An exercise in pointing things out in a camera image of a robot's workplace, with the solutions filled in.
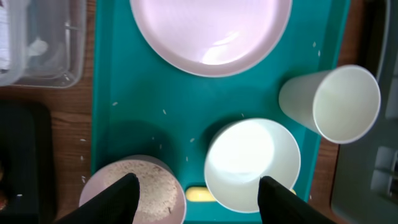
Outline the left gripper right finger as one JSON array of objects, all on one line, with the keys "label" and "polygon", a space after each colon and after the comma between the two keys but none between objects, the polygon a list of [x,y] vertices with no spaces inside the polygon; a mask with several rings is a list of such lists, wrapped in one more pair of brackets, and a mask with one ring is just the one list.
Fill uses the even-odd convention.
[{"label": "left gripper right finger", "polygon": [[269,176],[259,181],[257,204],[263,223],[334,224]]}]

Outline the small white bowl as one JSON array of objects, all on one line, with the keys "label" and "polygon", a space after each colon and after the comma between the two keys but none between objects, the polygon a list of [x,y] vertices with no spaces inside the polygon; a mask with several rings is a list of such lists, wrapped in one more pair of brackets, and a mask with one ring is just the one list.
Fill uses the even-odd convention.
[{"label": "small white bowl", "polygon": [[299,145],[276,121],[250,118],[225,126],[212,139],[205,158],[205,183],[223,207],[238,213],[259,211],[261,177],[293,189],[301,168]]}]

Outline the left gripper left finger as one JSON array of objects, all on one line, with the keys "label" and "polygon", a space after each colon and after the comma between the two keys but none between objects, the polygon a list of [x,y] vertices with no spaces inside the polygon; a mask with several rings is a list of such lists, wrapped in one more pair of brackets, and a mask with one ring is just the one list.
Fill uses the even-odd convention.
[{"label": "left gripper left finger", "polygon": [[132,224],[140,197],[139,179],[128,173],[56,224]]}]

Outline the white paper cup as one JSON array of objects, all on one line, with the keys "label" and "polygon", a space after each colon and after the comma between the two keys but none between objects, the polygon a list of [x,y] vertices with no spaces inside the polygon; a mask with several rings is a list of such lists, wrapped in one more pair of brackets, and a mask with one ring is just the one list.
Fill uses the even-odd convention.
[{"label": "white paper cup", "polygon": [[289,118],[336,144],[349,144],[373,127],[381,92],[373,74],[345,65],[291,78],[279,92],[279,106]]}]

